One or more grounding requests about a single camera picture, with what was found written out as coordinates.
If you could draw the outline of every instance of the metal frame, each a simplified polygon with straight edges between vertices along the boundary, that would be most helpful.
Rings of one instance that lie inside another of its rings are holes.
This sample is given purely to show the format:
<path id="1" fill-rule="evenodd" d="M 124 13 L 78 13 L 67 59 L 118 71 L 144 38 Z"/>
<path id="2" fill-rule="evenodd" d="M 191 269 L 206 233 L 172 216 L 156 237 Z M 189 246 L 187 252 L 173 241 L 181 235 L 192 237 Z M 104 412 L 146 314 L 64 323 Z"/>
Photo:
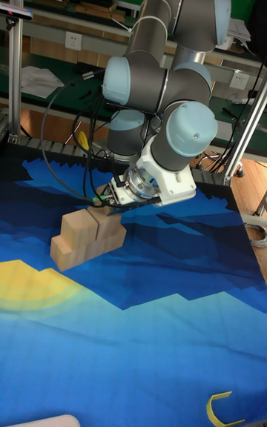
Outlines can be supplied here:
<path id="1" fill-rule="evenodd" d="M 11 5 L 23 7 L 23 0 L 10 0 Z M 22 26 L 23 20 L 10 30 L 9 51 L 9 141 L 17 143 L 20 137 L 21 82 L 22 82 Z"/>
<path id="2" fill-rule="evenodd" d="M 235 142 L 231 155 L 228 158 L 225 170 L 221 173 L 223 184 L 231 186 L 231 179 L 234 175 L 238 162 L 242 159 L 245 149 L 256 129 L 257 123 L 263 114 L 267 104 L 267 73 L 263 78 L 263 82 L 251 107 L 248 118 L 245 121 L 243 129 Z"/>

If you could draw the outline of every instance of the workbench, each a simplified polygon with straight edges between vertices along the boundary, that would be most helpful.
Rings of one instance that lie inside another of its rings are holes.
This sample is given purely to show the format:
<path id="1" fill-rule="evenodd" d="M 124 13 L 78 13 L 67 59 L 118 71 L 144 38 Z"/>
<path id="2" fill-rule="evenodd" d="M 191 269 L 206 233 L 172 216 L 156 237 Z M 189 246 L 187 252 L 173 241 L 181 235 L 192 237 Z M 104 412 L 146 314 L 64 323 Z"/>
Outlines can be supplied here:
<path id="1" fill-rule="evenodd" d="M 40 156 L 0 156 L 0 425 L 210 427 L 226 391 L 224 423 L 267 418 L 267 288 L 231 189 L 124 213 L 123 248 L 61 274 L 50 239 L 84 205 Z M 49 160 L 82 190 L 81 159 Z"/>
<path id="2" fill-rule="evenodd" d="M 8 49 L 0 47 L 0 64 L 8 65 Z M 32 53 L 23 52 L 22 54 L 22 67 L 35 66 L 40 68 L 48 68 L 51 70 L 61 81 L 66 84 L 72 79 L 78 77 L 73 72 L 74 64 L 68 62 L 62 62 L 57 59 L 48 58 L 45 56 L 34 55 Z M 56 114 L 57 116 L 68 117 L 76 115 L 85 105 L 93 99 L 95 92 L 101 85 L 101 79 L 89 79 L 85 82 L 77 83 L 75 86 L 70 86 L 63 93 L 59 95 L 57 100 L 52 106 L 50 113 Z M 89 90 L 92 94 L 89 97 L 80 99 Z M 42 99 L 36 96 L 22 93 L 22 106 L 27 107 L 31 110 L 37 110 L 44 112 L 48 103 L 50 102 L 53 95 L 50 95 L 47 99 Z M 0 100 L 4 104 L 8 104 L 8 76 L 0 74 Z M 229 116 L 223 108 L 227 107 L 236 116 L 240 115 L 243 105 L 232 105 L 229 101 L 221 98 L 212 97 L 210 101 L 210 108 L 213 110 L 216 119 L 222 122 L 230 122 L 234 126 L 235 121 Z M 247 117 L 250 111 L 248 106 L 243 118 Z M 111 117 L 111 112 L 107 111 L 103 106 L 99 114 L 99 119 L 106 120 Z M 267 115 L 263 114 L 260 123 L 267 125 Z M 211 143 L 210 150 L 223 151 L 227 141 L 221 139 L 214 139 Z M 250 159 L 261 159 L 261 161 L 267 161 L 267 147 L 266 147 L 266 134 L 263 132 L 255 131 L 249 149 L 245 152 L 245 158 Z"/>

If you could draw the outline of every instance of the wooden floor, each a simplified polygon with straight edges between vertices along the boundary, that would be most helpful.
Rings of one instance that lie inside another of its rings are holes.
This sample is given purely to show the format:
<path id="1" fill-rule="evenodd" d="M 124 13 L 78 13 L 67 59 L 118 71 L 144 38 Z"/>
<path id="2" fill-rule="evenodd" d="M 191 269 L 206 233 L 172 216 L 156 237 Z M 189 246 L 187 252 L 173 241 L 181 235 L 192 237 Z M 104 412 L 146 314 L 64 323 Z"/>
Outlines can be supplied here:
<path id="1" fill-rule="evenodd" d="M 197 162 L 198 160 L 195 159 L 191 163 L 191 166 L 194 167 Z M 203 167 L 208 167 L 210 162 L 211 160 L 204 160 L 202 163 Z M 261 165 L 259 165 L 259 163 L 256 163 L 254 160 L 248 159 L 242 159 L 242 164 L 245 176 L 239 178 L 234 175 L 231 182 L 231 189 L 240 213 L 253 215 L 267 191 L 267 164 L 260 162 Z M 260 232 L 257 230 L 247 228 L 247 233 L 249 239 L 262 239 Z M 267 247 L 253 247 L 253 249 L 260 269 L 267 282 Z"/>

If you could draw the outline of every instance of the white object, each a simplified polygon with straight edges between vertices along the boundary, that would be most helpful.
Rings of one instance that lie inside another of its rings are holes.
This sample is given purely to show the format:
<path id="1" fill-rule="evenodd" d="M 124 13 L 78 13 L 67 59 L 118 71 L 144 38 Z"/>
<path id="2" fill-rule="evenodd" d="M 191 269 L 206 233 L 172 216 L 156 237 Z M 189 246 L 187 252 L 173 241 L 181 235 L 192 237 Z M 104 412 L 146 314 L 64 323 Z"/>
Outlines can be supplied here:
<path id="1" fill-rule="evenodd" d="M 229 140 L 232 134 L 232 126 L 230 122 L 217 121 L 218 132 L 216 139 Z"/>
<path id="2" fill-rule="evenodd" d="M 244 39 L 246 42 L 251 41 L 251 35 L 243 20 L 230 19 L 227 35 L 235 36 L 238 39 Z"/>
<path id="3" fill-rule="evenodd" d="M 214 0 L 217 44 L 225 41 L 231 18 L 231 0 Z"/>
<path id="4" fill-rule="evenodd" d="M 3 4 L 0 2 L 0 14 L 6 15 L 10 19 L 32 20 L 33 12 L 30 9 L 15 7 L 15 5 Z"/>
<path id="5" fill-rule="evenodd" d="M 58 87 L 64 86 L 52 71 L 34 66 L 22 68 L 22 92 L 46 99 Z"/>
<path id="6" fill-rule="evenodd" d="M 79 33 L 66 32 L 65 47 L 71 50 L 81 51 L 82 35 Z"/>
<path id="7" fill-rule="evenodd" d="M 226 36 L 225 41 L 221 45 L 216 45 L 216 48 L 219 48 L 220 50 L 228 50 L 231 48 L 233 41 L 233 36 Z"/>
<path id="8" fill-rule="evenodd" d="M 189 165 L 180 172 L 170 172 L 160 167 L 151 154 L 151 144 L 154 137 L 149 140 L 142 151 L 142 155 L 137 160 L 137 168 L 144 168 L 153 178 L 159 187 L 159 197 L 161 199 L 157 206 L 170 205 L 171 203 L 181 202 L 185 199 L 193 198 L 196 194 L 196 184 Z M 136 201 L 135 195 L 129 188 L 116 186 L 114 178 L 111 183 L 115 188 L 121 205 Z"/>
<path id="9" fill-rule="evenodd" d="M 248 84 L 248 80 L 249 80 L 249 74 L 235 71 L 229 87 L 234 87 L 235 89 L 244 90 L 245 86 Z"/>
<path id="10" fill-rule="evenodd" d="M 81 427 L 78 420 L 72 415 L 61 415 L 50 419 L 35 420 L 25 424 L 16 424 L 10 427 Z"/>
<path id="11" fill-rule="evenodd" d="M 267 228 L 267 219 L 261 216 L 252 216 L 251 214 L 241 213 L 241 218 L 244 223 L 249 225 L 260 225 Z"/>

